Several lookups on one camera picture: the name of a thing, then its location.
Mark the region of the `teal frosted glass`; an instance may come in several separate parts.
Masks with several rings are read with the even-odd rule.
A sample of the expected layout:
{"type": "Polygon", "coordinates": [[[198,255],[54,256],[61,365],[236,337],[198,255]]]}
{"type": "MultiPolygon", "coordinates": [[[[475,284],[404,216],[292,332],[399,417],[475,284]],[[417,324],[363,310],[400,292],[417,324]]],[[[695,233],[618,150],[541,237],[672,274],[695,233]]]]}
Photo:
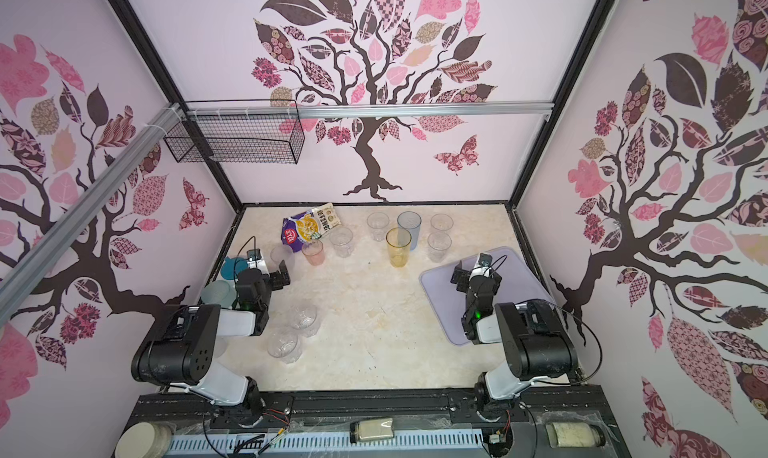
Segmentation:
{"type": "Polygon", "coordinates": [[[217,280],[204,287],[200,297],[205,305],[219,305],[223,309],[231,309],[236,300],[234,284],[226,280],[217,280]]]}

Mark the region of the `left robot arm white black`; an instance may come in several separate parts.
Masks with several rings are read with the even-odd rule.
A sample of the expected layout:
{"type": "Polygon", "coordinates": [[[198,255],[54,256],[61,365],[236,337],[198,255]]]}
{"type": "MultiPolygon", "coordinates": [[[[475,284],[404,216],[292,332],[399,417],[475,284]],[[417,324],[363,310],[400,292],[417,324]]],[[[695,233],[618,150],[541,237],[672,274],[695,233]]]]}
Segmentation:
{"type": "Polygon", "coordinates": [[[261,252],[249,251],[246,268],[233,285],[226,286],[235,293],[230,308],[218,304],[163,308],[132,359],[133,379],[194,394],[226,409],[242,426],[255,425],[266,414],[256,380],[220,364],[216,341],[262,335],[272,294],[290,284],[284,261],[269,271],[261,252]]]}

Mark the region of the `clear ribbed glass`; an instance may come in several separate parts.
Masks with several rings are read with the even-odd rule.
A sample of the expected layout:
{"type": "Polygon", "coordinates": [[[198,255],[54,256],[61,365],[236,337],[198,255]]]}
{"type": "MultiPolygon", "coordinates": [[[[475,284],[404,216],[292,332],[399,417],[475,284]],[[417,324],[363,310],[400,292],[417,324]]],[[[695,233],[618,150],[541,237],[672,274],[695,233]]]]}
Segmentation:
{"type": "Polygon", "coordinates": [[[295,363],[302,355],[301,337],[292,329],[274,331],[268,338],[267,352],[286,364],[295,363]]]}
{"type": "Polygon", "coordinates": [[[306,338],[315,336],[321,325],[321,317],[316,305],[305,302],[295,305],[288,318],[289,326],[306,338]]]}

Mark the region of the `lilac plastic tray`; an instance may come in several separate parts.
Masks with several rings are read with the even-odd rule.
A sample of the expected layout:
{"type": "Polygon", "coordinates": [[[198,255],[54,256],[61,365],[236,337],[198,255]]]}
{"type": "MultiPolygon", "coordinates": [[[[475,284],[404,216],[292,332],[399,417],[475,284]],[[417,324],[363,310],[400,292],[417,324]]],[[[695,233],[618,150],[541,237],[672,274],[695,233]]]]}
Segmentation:
{"type": "Polygon", "coordinates": [[[477,344],[476,326],[494,306],[552,300],[524,260],[500,247],[422,273],[419,281],[449,342],[477,344]]]}

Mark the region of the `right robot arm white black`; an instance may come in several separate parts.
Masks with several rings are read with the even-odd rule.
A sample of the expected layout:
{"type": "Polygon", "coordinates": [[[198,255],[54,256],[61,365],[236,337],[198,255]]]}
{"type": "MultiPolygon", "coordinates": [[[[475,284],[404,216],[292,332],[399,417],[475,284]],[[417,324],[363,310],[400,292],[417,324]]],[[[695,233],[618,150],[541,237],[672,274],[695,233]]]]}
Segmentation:
{"type": "Polygon", "coordinates": [[[481,253],[475,264],[465,269],[457,264],[450,282],[465,295],[460,318],[465,337],[474,345],[499,343],[504,361],[482,373],[474,386],[474,407],[482,420],[491,402],[512,403],[536,383],[568,375],[578,368],[576,349],[554,310],[545,299],[520,303],[496,303],[502,277],[497,260],[481,253]]]}

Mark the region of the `yellow tall glass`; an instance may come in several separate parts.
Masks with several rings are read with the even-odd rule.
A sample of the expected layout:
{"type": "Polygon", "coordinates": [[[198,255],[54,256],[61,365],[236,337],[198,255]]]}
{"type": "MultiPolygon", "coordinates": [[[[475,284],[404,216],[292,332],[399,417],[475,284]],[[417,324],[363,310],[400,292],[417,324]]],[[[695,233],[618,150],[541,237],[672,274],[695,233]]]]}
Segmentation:
{"type": "Polygon", "coordinates": [[[387,232],[385,240],[390,264],[395,268],[405,267],[410,256],[411,233],[404,228],[392,228],[387,232]]]}

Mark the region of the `blue tall glass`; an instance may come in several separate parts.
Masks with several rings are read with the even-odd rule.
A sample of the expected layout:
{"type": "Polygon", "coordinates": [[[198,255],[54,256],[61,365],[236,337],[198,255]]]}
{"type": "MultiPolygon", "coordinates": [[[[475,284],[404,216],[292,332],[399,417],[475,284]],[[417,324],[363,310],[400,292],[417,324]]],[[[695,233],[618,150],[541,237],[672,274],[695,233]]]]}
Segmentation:
{"type": "Polygon", "coordinates": [[[419,234],[422,225],[421,216],[414,211],[404,211],[398,215],[397,225],[399,228],[409,232],[411,236],[410,250],[414,251],[419,242],[419,234]]]}

